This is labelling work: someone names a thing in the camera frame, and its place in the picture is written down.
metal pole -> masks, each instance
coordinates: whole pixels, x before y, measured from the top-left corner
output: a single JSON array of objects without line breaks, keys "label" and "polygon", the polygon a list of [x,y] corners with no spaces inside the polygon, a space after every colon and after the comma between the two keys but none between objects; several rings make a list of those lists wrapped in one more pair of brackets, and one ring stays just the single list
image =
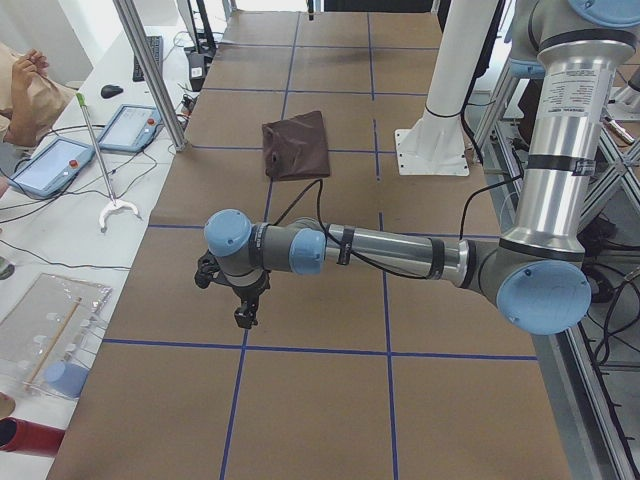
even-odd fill
[{"label": "metal pole", "polygon": [[162,80],[162,75],[153,59],[151,49],[147,45],[144,27],[133,4],[133,0],[113,0],[113,4],[118,11],[120,21],[127,34],[133,53],[140,62],[140,66],[144,72],[144,78],[149,85],[149,90],[156,102],[156,107],[158,107],[160,111],[162,120],[167,130],[169,130],[169,135],[171,136],[176,151],[182,151],[187,144],[184,131],[178,122],[171,98],[169,97],[169,92],[167,92],[167,88]]},{"label": "metal pole", "polygon": [[491,94],[489,106],[484,111],[478,128],[476,129],[476,143],[480,147],[480,150],[484,147],[496,123],[502,119],[519,82],[519,79],[511,75],[509,60],[507,60],[502,67],[496,86]]}]

blue object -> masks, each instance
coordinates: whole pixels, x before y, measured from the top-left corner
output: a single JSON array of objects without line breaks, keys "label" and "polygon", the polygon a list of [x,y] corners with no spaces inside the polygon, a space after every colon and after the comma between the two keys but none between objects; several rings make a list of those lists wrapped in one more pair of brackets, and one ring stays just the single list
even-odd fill
[{"label": "blue object", "polygon": [[326,247],[324,234],[310,228],[300,230],[289,248],[289,266],[298,275],[316,275],[322,271]]},{"label": "blue object", "polygon": [[240,210],[221,210],[204,227],[209,251],[216,257],[233,255],[247,244],[250,235],[251,221]]},{"label": "blue object", "polygon": [[543,260],[509,275],[496,303],[514,325],[536,335],[551,335],[582,320],[591,304],[591,287],[574,265]]},{"label": "blue object", "polygon": [[98,138],[101,149],[138,153],[151,143],[162,117],[155,107],[120,105]]},{"label": "blue object", "polygon": [[545,70],[542,65],[535,61],[509,59],[509,71],[516,78],[544,78]]},{"label": "blue object", "polygon": [[585,20],[607,28],[640,25],[640,0],[568,0]]},{"label": "blue object", "polygon": [[52,363],[44,371],[45,381],[60,393],[71,398],[78,398],[89,370],[75,363],[58,361]]},{"label": "blue object", "polygon": [[50,197],[71,182],[94,153],[90,145],[58,137],[13,174],[9,184],[37,197]]}]

table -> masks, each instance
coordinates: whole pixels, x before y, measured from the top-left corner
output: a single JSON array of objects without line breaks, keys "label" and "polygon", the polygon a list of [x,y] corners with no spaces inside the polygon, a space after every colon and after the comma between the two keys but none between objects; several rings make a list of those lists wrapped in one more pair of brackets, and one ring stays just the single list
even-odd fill
[{"label": "table", "polygon": [[[147,27],[148,35],[162,35],[164,38],[163,77],[172,102],[178,106],[183,88],[188,83],[188,62],[182,48],[175,47],[174,38],[180,31],[178,27]],[[186,35],[179,35],[178,40],[184,42]],[[104,58],[96,65],[93,72],[84,82],[80,92],[85,96],[92,122],[96,125],[106,124],[116,109],[124,103],[153,105],[146,82],[131,81],[133,53],[126,36],[121,34],[105,53]],[[100,97],[100,89],[105,84],[117,84],[124,92],[111,99]],[[73,101],[56,122],[54,128],[84,125],[82,112],[78,103]],[[61,132],[61,135],[75,140],[90,143],[86,129]],[[43,148],[53,140],[49,135],[39,148]],[[67,264],[121,265],[130,267],[142,236],[146,230],[149,214],[155,205],[161,187],[173,160],[174,150],[165,130],[160,131],[154,142],[146,149],[147,156],[138,155],[131,163],[117,170],[112,176],[116,194],[120,194],[138,175],[153,166],[157,166],[137,180],[124,197],[140,209],[141,219],[131,212],[111,215],[108,219],[108,230],[100,232],[98,215],[107,202],[107,198],[98,194],[80,196],[66,195],[41,211],[21,220],[6,224],[0,223],[3,229],[0,238],[8,243],[37,253],[50,261]],[[104,154],[108,167],[123,165],[131,157],[119,154]],[[93,161],[76,178],[70,191],[75,191],[88,182],[99,178],[89,189],[97,189],[106,193],[106,188],[97,161]],[[27,203],[24,195],[10,190],[0,201],[0,207],[9,207]],[[0,222],[17,217],[35,208],[34,206],[0,211]],[[0,244],[0,255],[16,265],[16,271],[9,279],[0,282],[0,319],[4,318],[11,308],[22,298],[29,286],[42,272],[101,283],[112,287],[111,297],[101,317],[108,320],[120,296],[128,272],[122,270],[81,268],[69,270],[60,266],[46,265],[40,260],[22,252]],[[0,391],[15,388],[0,377]],[[17,399],[17,408],[13,413],[18,418],[65,428],[75,408],[75,402],[31,396]],[[52,459],[29,457],[17,454],[0,453],[0,479],[28,478],[36,480],[44,478],[51,466]]]},{"label": "table", "polygon": [[[269,182],[261,125],[314,109],[326,221],[456,237],[482,167],[400,177],[394,152],[440,39],[428,14],[230,18],[50,480],[571,477],[530,336],[479,295],[356,266],[274,272],[245,332],[230,289],[193,282],[212,213],[274,220],[307,185]],[[314,214],[311,194],[290,219]],[[488,196],[466,231],[497,238]]]}]

keyboard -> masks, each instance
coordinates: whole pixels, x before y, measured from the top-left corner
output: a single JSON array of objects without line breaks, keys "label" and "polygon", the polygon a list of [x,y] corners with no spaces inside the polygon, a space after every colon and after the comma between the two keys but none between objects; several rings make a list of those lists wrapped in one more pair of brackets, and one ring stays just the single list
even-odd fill
[{"label": "keyboard", "polygon": [[[160,35],[151,35],[147,36],[147,44],[151,47],[151,53],[153,54],[153,59],[156,61],[156,65],[158,65],[158,70],[160,70],[160,74],[162,74],[162,37]],[[133,57],[133,81],[134,82],[142,82],[144,80],[144,73],[142,72],[142,67],[140,66],[140,62],[138,59]]]}]

white pole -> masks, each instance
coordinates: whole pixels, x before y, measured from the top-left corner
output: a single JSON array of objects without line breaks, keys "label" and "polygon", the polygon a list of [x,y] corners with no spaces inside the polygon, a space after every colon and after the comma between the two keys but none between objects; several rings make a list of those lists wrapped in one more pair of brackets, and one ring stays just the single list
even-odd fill
[{"label": "white pole", "polygon": [[457,114],[462,110],[498,2],[451,1],[427,108],[411,130],[396,130],[400,175],[469,175]]}]

